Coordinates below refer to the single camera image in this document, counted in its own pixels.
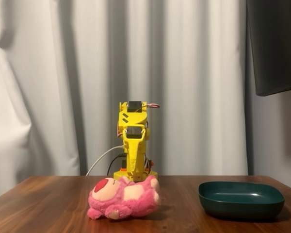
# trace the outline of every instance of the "wire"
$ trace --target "wire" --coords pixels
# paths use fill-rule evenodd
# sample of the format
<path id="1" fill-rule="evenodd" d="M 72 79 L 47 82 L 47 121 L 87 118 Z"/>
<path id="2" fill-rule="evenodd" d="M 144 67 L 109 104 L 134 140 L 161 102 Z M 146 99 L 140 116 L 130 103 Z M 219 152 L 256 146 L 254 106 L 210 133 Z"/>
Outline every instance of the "wire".
<path id="1" fill-rule="evenodd" d="M 160 105 L 157 103 L 148 103 L 146 105 L 143 105 L 141 108 L 138 108 L 135 112 L 138 112 L 140 109 L 143 107 L 148 107 L 148 108 L 160 108 Z"/>
<path id="2" fill-rule="evenodd" d="M 91 168 L 90 168 L 90 169 L 88 170 L 88 172 L 86 173 L 86 176 L 89 175 L 89 173 L 91 172 L 91 170 L 93 169 L 93 167 L 94 167 L 94 166 L 99 162 L 100 159 L 102 159 L 103 156 L 105 156 L 107 153 L 109 153 L 110 151 L 112 151 L 112 150 L 114 150 L 114 149 L 117 149 L 117 148 L 119 148 L 119 149 L 124 149 L 124 145 L 113 147 L 113 148 L 107 150 L 106 152 L 104 152 L 104 154 L 103 154 L 102 156 L 100 156 L 100 157 L 96 160 L 96 162 L 94 162 L 94 164 L 91 166 Z"/>
<path id="3" fill-rule="evenodd" d="M 124 157 L 126 157 L 126 153 L 119 154 L 118 156 L 116 156 L 116 157 L 111 161 L 111 163 L 110 163 L 110 165 L 109 165 L 109 168 L 108 168 L 107 176 L 109 175 L 109 171 L 110 171 L 110 168 L 111 168 L 112 163 L 113 163 L 116 159 L 118 159 L 118 158 L 124 158 Z"/>

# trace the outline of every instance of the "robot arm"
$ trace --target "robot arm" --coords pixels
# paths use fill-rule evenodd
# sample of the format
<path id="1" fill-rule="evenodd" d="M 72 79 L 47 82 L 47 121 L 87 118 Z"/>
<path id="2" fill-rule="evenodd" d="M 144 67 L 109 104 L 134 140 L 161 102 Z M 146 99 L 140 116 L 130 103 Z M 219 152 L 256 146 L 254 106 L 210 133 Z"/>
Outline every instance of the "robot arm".
<path id="1" fill-rule="evenodd" d="M 146 141 L 150 137 L 147 127 L 146 102 L 130 101 L 120 103 L 118 136 L 121 136 L 124 144 L 124 152 L 127 154 L 126 168 L 121 168 L 114 173 L 114 178 L 127 176 L 131 181 L 143 181 L 149 175 L 157 177 L 154 171 L 146 171 L 144 166 L 146 153 Z"/>

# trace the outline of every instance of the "tabletop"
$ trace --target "tabletop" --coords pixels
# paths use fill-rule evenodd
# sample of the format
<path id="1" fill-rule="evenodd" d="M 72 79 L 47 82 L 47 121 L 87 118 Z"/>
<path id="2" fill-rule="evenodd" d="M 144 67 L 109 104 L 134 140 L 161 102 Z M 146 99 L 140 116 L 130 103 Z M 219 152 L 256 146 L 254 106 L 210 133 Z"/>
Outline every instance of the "tabletop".
<path id="1" fill-rule="evenodd" d="M 0 233 L 291 233 L 291 188 L 265 176 L 160 176 L 162 204 L 146 217 L 114 221 L 87 216 L 90 190 L 102 176 L 30 177 L 0 197 Z M 269 184 L 284 195 L 273 221 L 241 222 L 207 215 L 198 186 L 208 181 Z"/>

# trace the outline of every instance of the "pink teddy bear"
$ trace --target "pink teddy bear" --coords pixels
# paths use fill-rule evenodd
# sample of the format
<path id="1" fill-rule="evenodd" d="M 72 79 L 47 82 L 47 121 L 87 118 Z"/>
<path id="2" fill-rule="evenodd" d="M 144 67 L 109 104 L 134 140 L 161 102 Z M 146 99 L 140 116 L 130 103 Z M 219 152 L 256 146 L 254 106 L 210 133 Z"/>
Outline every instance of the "pink teddy bear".
<path id="1" fill-rule="evenodd" d="M 154 176 L 148 176 L 139 183 L 124 176 L 118 181 L 103 179 L 89 193 L 87 215 L 92 219 L 101 216 L 111 219 L 145 216 L 157 209 L 160 203 L 158 191 L 159 182 Z"/>

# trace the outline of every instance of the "dark green bowl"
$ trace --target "dark green bowl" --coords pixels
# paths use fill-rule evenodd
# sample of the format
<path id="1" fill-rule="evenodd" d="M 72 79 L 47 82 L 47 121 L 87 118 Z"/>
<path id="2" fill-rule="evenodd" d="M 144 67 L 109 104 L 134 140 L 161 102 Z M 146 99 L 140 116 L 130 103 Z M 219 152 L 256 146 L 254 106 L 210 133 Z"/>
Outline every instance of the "dark green bowl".
<path id="1" fill-rule="evenodd" d="M 206 213 L 220 218 L 270 219 L 285 202 L 276 188 L 260 183 L 206 182 L 198 192 Z"/>

